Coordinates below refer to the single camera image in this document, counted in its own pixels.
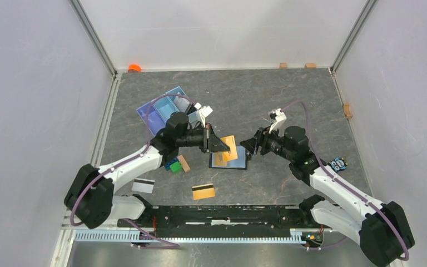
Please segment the black card holder wallet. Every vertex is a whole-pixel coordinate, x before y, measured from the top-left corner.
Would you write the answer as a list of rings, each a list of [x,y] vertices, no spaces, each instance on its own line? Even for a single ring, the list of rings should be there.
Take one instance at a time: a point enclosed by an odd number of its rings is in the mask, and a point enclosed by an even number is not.
[[[243,146],[237,146],[238,158],[228,161],[226,166],[220,166],[215,163],[213,154],[210,155],[209,168],[211,169],[232,169],[232,170],[247,170],[247,153]]]

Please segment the silver credit card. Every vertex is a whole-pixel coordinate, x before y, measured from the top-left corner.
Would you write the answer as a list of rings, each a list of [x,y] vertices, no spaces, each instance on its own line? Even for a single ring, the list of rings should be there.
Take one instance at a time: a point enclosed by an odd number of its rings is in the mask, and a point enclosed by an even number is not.
[[[155,180],[134,179],[131,190],[151,194],[155,185]]]

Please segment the gold patterned credit card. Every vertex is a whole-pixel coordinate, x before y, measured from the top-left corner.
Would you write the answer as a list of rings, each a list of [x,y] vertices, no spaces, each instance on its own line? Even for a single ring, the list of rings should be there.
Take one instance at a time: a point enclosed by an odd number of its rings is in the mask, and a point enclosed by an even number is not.
[[[226,167],[227,161],[224,160],[224,153],[223,152],[217,152],[214,153],[214,160],[213,160],[213,166],[214,167]]]

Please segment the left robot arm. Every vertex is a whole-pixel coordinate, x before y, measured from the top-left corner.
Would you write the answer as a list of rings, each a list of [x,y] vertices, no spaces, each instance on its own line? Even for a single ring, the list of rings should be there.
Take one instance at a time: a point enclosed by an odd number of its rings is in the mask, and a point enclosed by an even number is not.
[[[86,164],[79,169],[64,199],[71,210],[70,224],[94,229],[107,220],[132,219],[138,226],[147,226],[152,221],[152,211],[141,199],[115,193],[141,175],[163,167],[181,147],[197,147],[203,153],[230,151],[209,123],[192,128],[187,114],[175,112],[137,152],[107,165]]]

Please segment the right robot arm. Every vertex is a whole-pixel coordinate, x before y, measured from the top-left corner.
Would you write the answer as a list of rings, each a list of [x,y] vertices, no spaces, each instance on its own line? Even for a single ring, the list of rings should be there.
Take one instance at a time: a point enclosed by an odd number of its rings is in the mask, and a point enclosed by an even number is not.
[[[241,141],[250,154],[269,152],[289,162],[294,177],[323,193],[304,202],[299,220],[306,227],[317,223],[329,226],[359,245],[376,266],[388,266],[395,260],[409,260],[415,244],[404,209],[396,202],[384,203],[345,181],[312,148],[304,128],[289,126],[284,135],[278,130],[260,128]]]

